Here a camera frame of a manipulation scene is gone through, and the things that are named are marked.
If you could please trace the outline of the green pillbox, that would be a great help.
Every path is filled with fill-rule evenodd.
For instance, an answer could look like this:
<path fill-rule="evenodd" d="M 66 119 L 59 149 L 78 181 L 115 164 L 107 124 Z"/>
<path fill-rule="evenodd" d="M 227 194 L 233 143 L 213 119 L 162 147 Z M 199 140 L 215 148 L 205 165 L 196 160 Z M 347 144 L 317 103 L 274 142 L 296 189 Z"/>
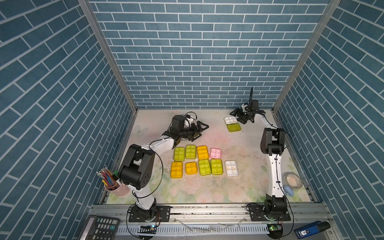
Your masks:
<path fill-rule="evenodd" d="M 225 122 L 227 129 L 230 133 L 238 132 L 238 131 L 242 130 L 236 117 L 233 117 L 233 116 L 225 117 L 224 122 Z"/>
<path fill-rule="evenodd" d="M 188 160 L 195 160 L 197 157 L 197 147 L 195 145 L 187 145 L 185 158 Z"/>
<path fill-rule="evenodd" d="M 199 160 L 199 171 L 201 176 L 207 176 L 212 173 L 210 161 L 208 159 Z"/>
<path fill-rule="evenodd" d="M 212 175 L 222 175 L 223 174 L 223 163 L 221 159 L 212 159 L 211 160 L 211 170 Z"/>

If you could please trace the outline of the green pillbox sideways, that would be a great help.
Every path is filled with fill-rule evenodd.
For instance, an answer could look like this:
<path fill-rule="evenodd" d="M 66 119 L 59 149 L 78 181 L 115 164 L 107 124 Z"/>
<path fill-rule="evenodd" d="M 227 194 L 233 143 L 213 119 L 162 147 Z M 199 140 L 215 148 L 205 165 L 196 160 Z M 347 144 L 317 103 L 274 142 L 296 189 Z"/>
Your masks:
<path fill-rule="evenodd" d="M 185 160 L 186 150 L 184 147 L 176 147 L 174 149 L 174 161 L 183 162 Z"/>

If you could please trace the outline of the pink pillbox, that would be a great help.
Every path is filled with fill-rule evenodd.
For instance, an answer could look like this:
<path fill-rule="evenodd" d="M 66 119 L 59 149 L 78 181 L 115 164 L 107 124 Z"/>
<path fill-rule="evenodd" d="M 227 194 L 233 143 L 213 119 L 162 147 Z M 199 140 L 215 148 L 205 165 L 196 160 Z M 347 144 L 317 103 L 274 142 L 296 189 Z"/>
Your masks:
<path fill-rule="evenodd" d="M 217 148 L 211 148 L 210 151 L 210 158 L 211 159 L 221 159 L 222 157 L 222 150 Z"/>

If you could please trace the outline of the small orange pillbox front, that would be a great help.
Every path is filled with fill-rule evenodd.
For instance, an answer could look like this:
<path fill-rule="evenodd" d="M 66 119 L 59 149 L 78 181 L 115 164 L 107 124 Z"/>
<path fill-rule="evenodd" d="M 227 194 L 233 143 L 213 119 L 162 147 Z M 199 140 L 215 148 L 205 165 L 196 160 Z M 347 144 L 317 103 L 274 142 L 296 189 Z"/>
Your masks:
<path fill-rule="evenodd" d="M 198 166 L 196 162 L 186 163 L 186 174 L 195 175 L 198 173 Z"/>

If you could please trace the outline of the clear pillbox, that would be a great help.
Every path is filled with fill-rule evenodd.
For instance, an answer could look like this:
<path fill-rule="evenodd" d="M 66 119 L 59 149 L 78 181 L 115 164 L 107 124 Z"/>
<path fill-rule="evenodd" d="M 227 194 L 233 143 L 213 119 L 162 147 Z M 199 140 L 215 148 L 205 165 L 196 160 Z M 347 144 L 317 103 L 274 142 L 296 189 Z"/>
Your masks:
<path fill-rule="evenodd" d="M 237 167 L 236 161 L 228 160 L 225 161 L 226 175 L 230 178 L 237 177 L 239 175 L 239 170 Z"/>

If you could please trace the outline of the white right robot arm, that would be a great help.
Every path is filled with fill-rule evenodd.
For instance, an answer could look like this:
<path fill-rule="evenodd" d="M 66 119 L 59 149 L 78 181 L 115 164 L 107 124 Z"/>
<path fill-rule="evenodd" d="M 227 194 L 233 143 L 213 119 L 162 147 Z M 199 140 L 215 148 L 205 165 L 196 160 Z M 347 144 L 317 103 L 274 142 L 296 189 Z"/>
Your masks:
<path fill-rule="evenodd" d="M 265 125 L 260 148 L 261 152 L 267 157 L 269 189 L 266 193 L 264 207 L 258 211 L 263 213 L 264 217 L 269 221 L 290 221 L 289 211 L 291 206 L 283 190 L 281 170 L 282 155 L 286 148 L 285 130 L 273 125 L 263 110 L 253 110 L 248 107 L 244 109 L 237 108 L 230 115 L 242 124 L 247 121 L 254 122 L 256 118 L 259 118 Z"/>

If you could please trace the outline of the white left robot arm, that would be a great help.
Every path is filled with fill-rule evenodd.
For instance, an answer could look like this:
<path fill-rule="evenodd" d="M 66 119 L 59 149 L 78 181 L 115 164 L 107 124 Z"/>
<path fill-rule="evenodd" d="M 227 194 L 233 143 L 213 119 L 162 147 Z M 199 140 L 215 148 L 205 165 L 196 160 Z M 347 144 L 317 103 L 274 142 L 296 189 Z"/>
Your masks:
<path fill-rule="evenodd" d="M 209 125 L 194 121 L 189 116 L 176 115 L 169 128 L 157 140 L 145 145 L 132 144 L 118 170 L 118 178 L 128 186 L 136 202 L 131 212 L 141 221 L 149 222 L 157 217 L 157 202 L 148 187 L 152 176 L 155 157 L 173 150 L 181 140 L 195 141 L 202 136 Z"/>

